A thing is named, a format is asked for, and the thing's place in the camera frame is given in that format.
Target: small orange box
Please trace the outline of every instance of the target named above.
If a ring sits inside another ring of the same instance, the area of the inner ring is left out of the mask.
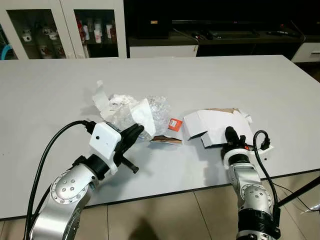
[[[173,131],[179,132],[182,123],[183,122],[181,120],[179,120],[179,119],[171,118],[168,128],[173,130]]]

